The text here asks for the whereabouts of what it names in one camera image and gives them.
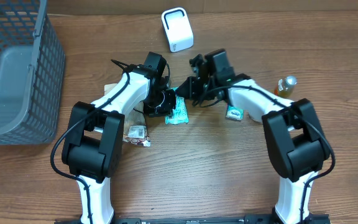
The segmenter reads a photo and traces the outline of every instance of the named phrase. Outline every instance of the white robotic arm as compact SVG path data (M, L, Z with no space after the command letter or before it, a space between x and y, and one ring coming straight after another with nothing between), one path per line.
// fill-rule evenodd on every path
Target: white robotic arm
M145 100L149 93L150 80L144 75L136 72L129 73L129 85L124 91L117 96L109 105L105 106L103 110L112 112L117 111L120 114L128 115L129 112L139 102ZM105 96L95 100L92 104L95 107L101 106L109 98L114 96L120 89L122 89L127 81L127 75L123 75L121 81ZM103 133L103 128L94 128L95 131ZM91 198L91 211L93 223L110 223L114 216L114 209L110 201L110 178L104 178L101 184L97 183L94 179L80 175L80 178L85 180L89 185L89 194ZM83 214L81 216L82 224L89 224L87 197L84 186L81 182L77 181L81 191L81 203Z
M71 112L69 127L78 123L78 120L90 111L104 105L108 99L126 86L110 104L101 108L101 112L97 116L78 125L67 136L63 147L63 163L69 166L71 174L84 180L89 186L91 218L95 224L108 224L114 218L114 209L110 200L110 177L121 156L124 115L128 114L141 101L152 105L149 108L152 108L150 113L153 116L166 115L168 110L175 107L172 105L172 94L160 92L161 87L158 86L163 71L161 68L165 66L166 61L161 55L150 54L146 59L146 66L140 65L140 67L131 70L128 86L125 84L127 76L123 75L121 81L106 96L92 102L91 105L79 102ZM278 202L269 223L297 224L302 222L300 208L305 182L318 175L323 161L329 157L326 146L322 145L320 141L322 135L316 135L311 131L309 125L306 126L296 117L296 114L307 117L308 122L322 133L313 106L306 99L292 102L292 100L275 96L258 86L246 75L235 76L224 50L212 52L205 58L207 62L203 61L200 55L190 60L197 77L188 78L176 91L177 95L186 99L206 96L212 100L218 97L218 100L227 100L233 106L247 110L253 120L263 123L269 158L274 169L280 175ZM152 65L156 66L147 65L148 59ZM149 67L156 68L151 71L153 75L150 75ZM210 82L214 83L214 86L208 86ZM197 98L196 101L202 102L202 99ZM290 110L296 111L296 113L289 113ZM289 131L292 129L303 129L303 135L291 138ZM84 136L84 130L102 133L101 140ZM81 223L90 224L87 192L81 182L78 184L83 206ZM303 206L304 219L310 219L308 217L310 214L308 201L311 184L306 190Z
M279 103L285 106L291 106L292 100L278 97L271 92L263 89L255 80L248 79L243 80L235 84L235 86L251 86L258 90L263 91L268 96L277 100ZM249 116L258 122L262 122L262 116L268 114L271 111L280 111L283 108L275 104L272 100L267 99L260 93L254 90L248 90L244 88L230 88L228 89L228 97L230 102L236 108L240 108L248 111ZM298 181L292 182L288 178L280 177L280 190L278 194L278 202L275 206L277 216L284 224L296 224L300 222L300 206L303 193L303 187L305 182L318 174L318 172L309 172L299 178ZM308 202L311 192L311 187L308 188L306 193L306 200L304 204L304 216L308 217Z
M284 99L274 95L273 93L263 89L258 84L256 84L255 80L248 79L243 80L235 84L235 86L251 86L258 90L263 91L268 94L270 97L276 99L278 102L282 103L285 106L291 106L293 103L292 100ZM276 105L271 100L267 99L260 93L257 93L253 90L247 90L244 88L230 88L228 89L228 98L233 106L236 108L240 108L248 111L251 119L257 122L262 122L262 116L271 112L271 111L279 111L283 109L281 106Z

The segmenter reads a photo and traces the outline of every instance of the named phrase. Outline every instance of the bottle cap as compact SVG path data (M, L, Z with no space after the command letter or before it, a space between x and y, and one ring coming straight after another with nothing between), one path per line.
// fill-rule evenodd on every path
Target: bottle cap
M284 86L287 88L294 87L297 84L296 77L293 75L290 75L285 78Z

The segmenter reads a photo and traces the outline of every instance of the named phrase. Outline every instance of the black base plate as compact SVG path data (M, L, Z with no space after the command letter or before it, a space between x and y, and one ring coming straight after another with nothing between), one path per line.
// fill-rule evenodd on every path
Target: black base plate
M56 224L80 224L79 220L70 222L55 222ZM234 218L166 218L155 220L141 220L140 218L118 218L112 224L282 224L272 214L246 215ZM304 224L330 224L328 215L312 215Z

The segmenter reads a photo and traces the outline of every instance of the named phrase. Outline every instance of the small packet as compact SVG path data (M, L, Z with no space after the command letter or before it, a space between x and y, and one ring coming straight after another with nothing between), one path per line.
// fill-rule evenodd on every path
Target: small packet
M105 85L104 94L109 93L116 85L116 83ZM143 111L143 102L138 103L134 109ZM122 140L138 146L150 147L151 141L147 133L146 121L144 115L138 111L132 110L125 116Z
M243 115L244 110L227 105L226 118L232 119L234 121L241 121Z
M185 99L177 95L177 105L173 109L172 116L165 116L165 124L180 124L180 123L189 123L189 117L187 116L187 109L185 104Z

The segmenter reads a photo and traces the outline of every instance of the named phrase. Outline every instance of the snack packet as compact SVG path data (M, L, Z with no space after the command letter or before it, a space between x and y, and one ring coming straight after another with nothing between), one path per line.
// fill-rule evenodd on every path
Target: snack packet
M109 93L117 84L109 84L104 86L104 94ZM143 102L138 103L135 108L137 111L132 110L124 121L124 135L122 140L130 142L138 146L150 147L150 136L147 133L146 121L144 114L138 112L143 111Z
M243 115L244 110L227 105L226 118L232 119L234 121L241 121Z

